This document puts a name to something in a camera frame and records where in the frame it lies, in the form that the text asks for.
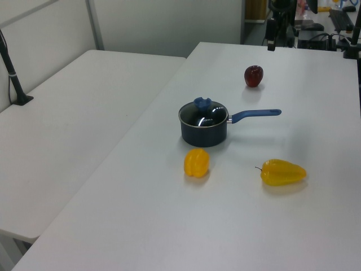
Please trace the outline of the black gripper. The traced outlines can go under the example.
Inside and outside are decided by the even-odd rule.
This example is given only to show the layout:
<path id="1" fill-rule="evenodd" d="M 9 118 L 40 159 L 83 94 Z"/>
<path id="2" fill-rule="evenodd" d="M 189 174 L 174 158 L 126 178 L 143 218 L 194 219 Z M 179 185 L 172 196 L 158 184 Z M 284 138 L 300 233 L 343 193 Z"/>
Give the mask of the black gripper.
<path id="1" fill-rule="evenodd" d="M 275 37 L 276 37 L 276 20 L 274 18 L 267 20 L 266 25 L 266 39 L 267 39 L 267 50 L 275 51 Z"/>

